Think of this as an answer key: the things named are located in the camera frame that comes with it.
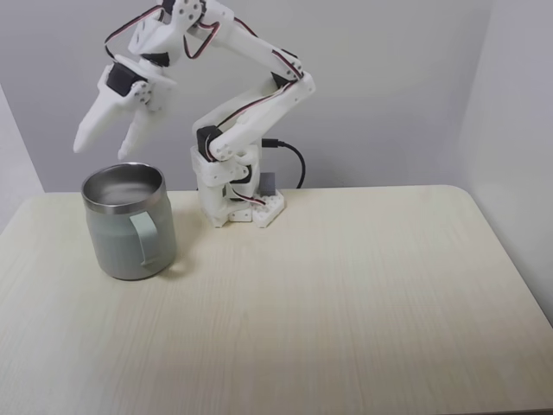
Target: table surface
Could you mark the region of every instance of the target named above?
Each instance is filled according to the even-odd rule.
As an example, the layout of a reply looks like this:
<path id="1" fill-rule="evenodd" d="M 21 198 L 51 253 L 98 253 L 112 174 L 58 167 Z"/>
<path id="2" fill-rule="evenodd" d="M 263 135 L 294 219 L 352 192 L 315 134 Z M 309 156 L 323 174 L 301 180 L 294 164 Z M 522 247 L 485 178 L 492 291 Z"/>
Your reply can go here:
<path id="1" fill-rule="evenodd" d="M 170 195 L 180 251 L 99 269 L 79 195 L 0 236 L 0 413 L 449 414 L 553 407 L 553 329 L 472 198 L 285 192 L 267 229 Z"/>

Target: mug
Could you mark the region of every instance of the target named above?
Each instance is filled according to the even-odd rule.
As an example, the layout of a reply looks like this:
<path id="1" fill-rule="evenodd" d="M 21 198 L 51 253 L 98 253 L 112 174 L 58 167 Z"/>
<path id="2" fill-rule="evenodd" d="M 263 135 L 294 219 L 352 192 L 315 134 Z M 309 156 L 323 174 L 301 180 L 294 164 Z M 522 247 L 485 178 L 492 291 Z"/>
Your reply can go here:
<path id="1" fill-rule="evenodd" d="M 86 222 L 100 268 L 114 278 L 150 278 L 175 260 L 171 202 L 160 170 L 124 163 L 88 177 Z"/>

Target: mug handle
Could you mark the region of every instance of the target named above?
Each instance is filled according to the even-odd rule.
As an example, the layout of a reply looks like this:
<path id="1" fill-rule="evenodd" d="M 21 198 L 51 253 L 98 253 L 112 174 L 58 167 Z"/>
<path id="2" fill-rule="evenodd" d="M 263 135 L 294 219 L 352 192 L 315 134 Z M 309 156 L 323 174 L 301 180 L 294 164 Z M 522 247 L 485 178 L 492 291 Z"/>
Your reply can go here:
<path id="1" fill-rule="evenodd" d="M 141 265 L 151 264 L 159 257 L 159 234 L 156 224 L 148 212 L 131 216 L 130 221 L 137 230 L 140 246 L 142 247 L 144 261 Z"/>

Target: white robotic arm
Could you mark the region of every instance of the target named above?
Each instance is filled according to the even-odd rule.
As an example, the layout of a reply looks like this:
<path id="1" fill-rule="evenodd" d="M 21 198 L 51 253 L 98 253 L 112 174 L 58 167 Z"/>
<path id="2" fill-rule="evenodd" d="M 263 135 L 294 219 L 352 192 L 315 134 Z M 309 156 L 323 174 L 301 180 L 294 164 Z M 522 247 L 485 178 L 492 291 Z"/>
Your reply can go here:
<path id="1" fill-rule="evenodd" d="M 271 71 L 261 86 L 219 106 L 194 124 L 192 148 L 200 200 L 216 227 L 228 220 L 267 226 L 283 209 L 283 198 L 267 203 L 258 195 L 261 138 L 286 113 L 315 92 L 315 83 L 293 54 L 259 39 L 216 0 L 160 0 L 155 8 L 127 23 L 106 40 L 114 64 L 99 82 L 99 96 L 79 127 L 74 150 L 80 152 L 122 111 L 135 112 L 119 158 L 125 158 L 163 120 L 175 83 L 164 75 L 186 54 L 199 58 L 209 46 L 222 47 Z M 113 56 L 107 42 L 138 23 L 129 50 L 138 63 Z M 196 52 L 188 36 L 202 41 Z"/>

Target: stainless steel rim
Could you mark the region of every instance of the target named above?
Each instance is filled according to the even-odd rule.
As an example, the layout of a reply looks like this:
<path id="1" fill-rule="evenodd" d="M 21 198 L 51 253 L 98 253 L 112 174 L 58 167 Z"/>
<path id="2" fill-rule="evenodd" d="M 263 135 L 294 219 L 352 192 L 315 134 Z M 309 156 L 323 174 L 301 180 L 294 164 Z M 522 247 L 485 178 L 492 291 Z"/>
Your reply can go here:
<path id="1" fill-rule="evenodd" d="M 110 171 L 115 171 L 117 169 L 124 168 L 125 166 L 143 167 L 143 168 L 151 169 L 152 171 L 155 171 L 160 178 L 160 184 L 157 190 L 152 194 L 148 195 L 148 197 L 143 200 L 136 201 L 133 203 L 117 204 L 117 205 L 100 203 L 90 199 L 86 195 L 86 186 L 91 180 L 93 180 L 99 175 L 103 175 L 103 174 L 109 173 Z M 154 206 L 157 202 L 159 202 L 159 200 L 161 200 L 161 198 L 165 194 L 167 194 L 167 187 L 165 184 L 165 176 L 159 169 L 145 163 L 120 163 L 120 164 L 115 164 L 114 166 L 111 166 L 111 167 L 107 167 L 105 169 L 100 169 L 92 173 L 91 175 L 89 175 L 86 178 L 86 180 L 83 182 L 83 185 L 80 188 L 80 193 L 83 196 L 86 207 L 99 214 L 135 214 L 137 212 L 147 210 L 152 206 Z"/>

